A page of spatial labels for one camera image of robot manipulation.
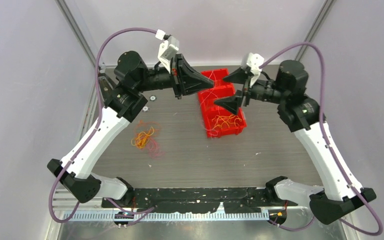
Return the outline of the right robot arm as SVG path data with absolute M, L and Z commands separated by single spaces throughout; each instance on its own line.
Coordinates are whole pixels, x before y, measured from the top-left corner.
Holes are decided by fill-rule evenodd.
M 376 199 L 372 188 L 363 187 L 346 167 L 339 153 L 332 153 L 335 144 L 329 133 L 320 106 L 306 94 L 308 73 L 296 60 L 283 61 L 275 79 L 260 79 L 249 66 L 242 66 L 225 76 L 228 83 L 241 84 L 242 89 L 214 103 L 232 114 L 250 100 L 277 105 L 280 119 L 307 151 L 322 186 L 309 186 L 285 176 L 276 177 L 265 185 L 265 198 L 271 205 L 290 201 L 309 208 L 315 218 L 329 225 Z

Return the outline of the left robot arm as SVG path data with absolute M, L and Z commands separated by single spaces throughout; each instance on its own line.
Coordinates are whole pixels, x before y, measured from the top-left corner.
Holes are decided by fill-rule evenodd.
M 147 105 L 143 92 L 172 89 L 181 99 L 210 89 L 214 82 L 192 68 L 183 54 L 176 53 L 169 67 L 149 68 L 136 51 L 120 55 L 114 69 L 118 84 L 103 92 L 104 104 L 99 117 L 78 144 L 61 160 L 52 159 L 47 168 L 80 202 L 110 198 L 121 207 L 133 202 L 133 193 L 120 178 L 108 178 L 92 173 L 106 148 Z

